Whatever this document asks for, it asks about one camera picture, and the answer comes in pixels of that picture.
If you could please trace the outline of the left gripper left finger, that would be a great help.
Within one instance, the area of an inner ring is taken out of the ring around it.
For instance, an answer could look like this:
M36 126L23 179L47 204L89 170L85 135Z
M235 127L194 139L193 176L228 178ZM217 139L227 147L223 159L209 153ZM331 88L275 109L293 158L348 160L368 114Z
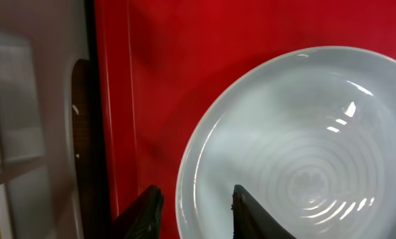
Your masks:
M115 239L159 239L164 196L156 185L147 187L113 222Z

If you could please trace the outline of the light blue plate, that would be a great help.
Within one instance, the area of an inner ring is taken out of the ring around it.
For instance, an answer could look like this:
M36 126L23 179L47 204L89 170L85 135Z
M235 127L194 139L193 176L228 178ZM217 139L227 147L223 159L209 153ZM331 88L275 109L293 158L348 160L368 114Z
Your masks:
M296 238L396 238L396 60L320 46L235 81L180 164L181 238L231 238L244 186Z

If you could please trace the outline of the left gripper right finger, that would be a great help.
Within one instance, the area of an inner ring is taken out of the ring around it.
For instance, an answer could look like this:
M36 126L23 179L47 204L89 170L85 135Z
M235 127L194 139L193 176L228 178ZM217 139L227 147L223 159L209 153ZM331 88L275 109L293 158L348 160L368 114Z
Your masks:
M233 239L296 239L242 185L232 195Z

